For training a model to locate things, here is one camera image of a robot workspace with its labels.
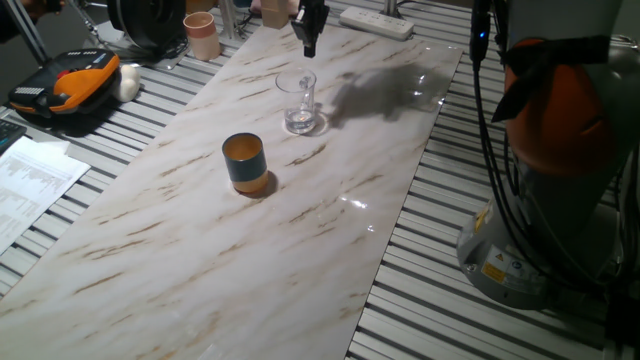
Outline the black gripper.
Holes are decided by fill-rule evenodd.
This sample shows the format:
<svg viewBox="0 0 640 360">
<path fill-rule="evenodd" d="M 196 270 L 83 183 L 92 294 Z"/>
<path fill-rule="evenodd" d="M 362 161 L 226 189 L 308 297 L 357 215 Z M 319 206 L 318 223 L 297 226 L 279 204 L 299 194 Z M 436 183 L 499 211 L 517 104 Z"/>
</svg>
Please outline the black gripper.
<svg viewBox="0 0 640 360">
<path fill-rule="evenodd" d="M 330 8 L 324 0 L 301 0 L 291 25 L 304 45 L 304 56 L 314 58 L 319 34 L 326 24 Z"/>
</svg>

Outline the person's hand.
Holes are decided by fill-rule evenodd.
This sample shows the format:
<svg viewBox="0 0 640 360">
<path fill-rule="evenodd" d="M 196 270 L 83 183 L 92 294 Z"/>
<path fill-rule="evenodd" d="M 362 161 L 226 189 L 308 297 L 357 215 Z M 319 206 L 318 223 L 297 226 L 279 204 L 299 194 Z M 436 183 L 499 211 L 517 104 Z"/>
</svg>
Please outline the person's hand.
<svg viewBox="0 0 640 360">
<path fill-rule="evenodd" d="M 38 20 L 46 14 L 59 14 L 66 5 L 64 0 L 21 0 L 28 16 Z"/>
</svg>

